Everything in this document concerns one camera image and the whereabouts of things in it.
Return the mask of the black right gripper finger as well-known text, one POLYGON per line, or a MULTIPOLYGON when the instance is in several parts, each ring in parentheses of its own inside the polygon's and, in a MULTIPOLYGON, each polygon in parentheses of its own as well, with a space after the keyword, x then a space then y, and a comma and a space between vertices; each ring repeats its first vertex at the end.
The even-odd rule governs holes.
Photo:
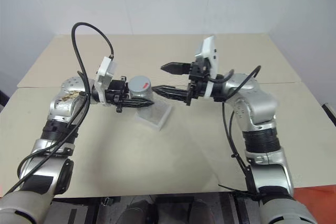
POLYGON ((169 62, 160 67, 161 70, 175 75, 189 74, 191 69, 190 63, 169 62))
POLYGON ((178 101, 187 101, 188 100, 188 91, 184 89, 178 89, 173 86, 154 86, 153 92, 157 95, 160 95, 164 98, 178 101))

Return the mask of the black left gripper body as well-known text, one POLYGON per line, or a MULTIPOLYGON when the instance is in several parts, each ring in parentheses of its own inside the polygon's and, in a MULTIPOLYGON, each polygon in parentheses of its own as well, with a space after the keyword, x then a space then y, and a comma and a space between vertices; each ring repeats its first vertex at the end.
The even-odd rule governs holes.
POLYGON ((129 88, 122 85, 120 80, 112 80, 105 90, 105 98, 107 104, 114 104, 121 99, 129 99, 129 88))

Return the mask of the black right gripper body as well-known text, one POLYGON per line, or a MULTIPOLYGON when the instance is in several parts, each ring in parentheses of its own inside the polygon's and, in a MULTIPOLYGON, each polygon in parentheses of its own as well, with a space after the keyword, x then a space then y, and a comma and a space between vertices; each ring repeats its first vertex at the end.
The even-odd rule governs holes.
POLYGON ((191 63, 187 86, 186 105, 190 106, 192 99, 197 99, 205 93, 209 78, 209 60, 195 60, 191 63))

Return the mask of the clear glass jar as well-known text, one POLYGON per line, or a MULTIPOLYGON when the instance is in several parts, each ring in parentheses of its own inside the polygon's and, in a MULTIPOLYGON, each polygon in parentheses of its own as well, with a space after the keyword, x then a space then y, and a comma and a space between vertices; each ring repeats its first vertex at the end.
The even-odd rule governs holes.
MULTIPOLYGON (((147 95, 145 97, 136 97, 133 96, 132 98, 134 99, 138 99, 138 98, 142 98, 142 99, 147 99, 150 101, 154 101, 153 95, 147 95)), ((153 114, 153 109, 152 106, 147 106, 147 107, 142 107, 142 108, 138 108, 137 112, 135 114, 135 118, 137 120, 145 120, 146 122, 154 122, 154 114, 153 114)))

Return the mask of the grey round can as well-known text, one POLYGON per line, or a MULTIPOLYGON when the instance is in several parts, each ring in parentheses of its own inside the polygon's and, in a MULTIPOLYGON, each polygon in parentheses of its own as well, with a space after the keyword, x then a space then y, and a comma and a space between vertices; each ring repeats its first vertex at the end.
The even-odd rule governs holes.
POLYGON ((135 76, 128 83, 131 98, 153 99, 151 81, 146 76, 135 76))

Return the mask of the clear plastic tray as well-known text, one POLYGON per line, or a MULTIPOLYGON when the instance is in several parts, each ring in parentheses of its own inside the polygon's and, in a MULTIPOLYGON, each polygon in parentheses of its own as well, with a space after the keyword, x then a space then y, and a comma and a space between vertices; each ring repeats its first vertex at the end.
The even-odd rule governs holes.
POLYGON ((160 101, 156 100, 154 101, 154 104, 152 105, 153 114, 154 114, 154 122, 146 122, 145 120, 138 120, 141 123, 144 123, 145 125, 160 131, 163 125, 165 124, 167 118, 170 115, 170 112, 172 110, 172 106, 160 101))

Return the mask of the dark rounded shape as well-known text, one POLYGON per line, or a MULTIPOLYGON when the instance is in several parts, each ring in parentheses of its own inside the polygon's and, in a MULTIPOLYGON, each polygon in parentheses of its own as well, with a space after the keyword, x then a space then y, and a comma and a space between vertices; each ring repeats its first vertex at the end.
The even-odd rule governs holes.
POLYGON ((124 224, 158 224, 159 211, 156 203, 147 200, 132 203, 124 211, 124 224))

